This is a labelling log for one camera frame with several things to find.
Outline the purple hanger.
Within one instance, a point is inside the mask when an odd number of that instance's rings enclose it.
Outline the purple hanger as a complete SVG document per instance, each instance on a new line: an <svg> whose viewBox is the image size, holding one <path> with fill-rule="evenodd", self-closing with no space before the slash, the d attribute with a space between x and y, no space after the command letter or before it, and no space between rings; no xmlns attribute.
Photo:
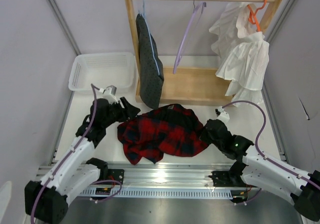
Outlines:
<svg viewBox="0 0 320 224"><path fill-rule="evenodd" d="M196 0L192 0L193 1L193 12L191 14L191 17L188 21L188 24L186 26L186 29L184 31L182 40L180 42L178 51L177 51L177 55L174 61L174 65L173 65L173 74L176 74L178 66L182 60L182 57L185 53L185 50L188 46L189 40L191 39L193 33L195 32L198 23L202 17L202 14L204 12L205 7L207 6L207 3L205 1L201 1L199 4L195 4Z"/></svg>

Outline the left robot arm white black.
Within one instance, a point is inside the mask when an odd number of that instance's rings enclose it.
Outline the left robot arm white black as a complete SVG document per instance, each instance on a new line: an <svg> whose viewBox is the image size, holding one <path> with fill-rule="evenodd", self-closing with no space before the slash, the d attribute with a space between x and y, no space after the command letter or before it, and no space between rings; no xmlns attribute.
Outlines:
<svg viewBox="0 0 320 224"><path fill-rule="evenodd" d="M35 219L59 224L76 197L93 183L108 181L107 162L94 157L96 147L116 122L137 116L140 109L124 97L95 99L63 157L39 180L24 188L24 207L30 222Z"/></svg>

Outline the red plaid skirt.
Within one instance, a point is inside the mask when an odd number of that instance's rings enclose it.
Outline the red plaid skirt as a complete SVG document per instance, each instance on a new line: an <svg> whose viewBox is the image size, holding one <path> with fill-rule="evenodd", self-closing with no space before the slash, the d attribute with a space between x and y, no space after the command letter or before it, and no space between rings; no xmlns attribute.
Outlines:
<svg viewBox="0 0 320 224"><path fill-rule="evenodd" d="M170 104L141 114L117 127L117 138L132 165L142 158L153 164L165 154L194 157L209 147L200 139L204 130L195 112Z"/></svg>

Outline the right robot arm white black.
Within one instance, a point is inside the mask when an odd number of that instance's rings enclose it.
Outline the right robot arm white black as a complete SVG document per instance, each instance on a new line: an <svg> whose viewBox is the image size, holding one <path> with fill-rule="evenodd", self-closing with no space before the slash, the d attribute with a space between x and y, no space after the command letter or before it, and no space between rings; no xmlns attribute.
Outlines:
<svg viewBox="0 0 320 224"><path fill-rule="evenodd" d="M218 119L209 119L200 136L234 160L227 171L213 171L210 178L219 187L257 187L289 202L305 218L320 220L320 173L293 167L258 151L254 143L233 135Z"/></svg>

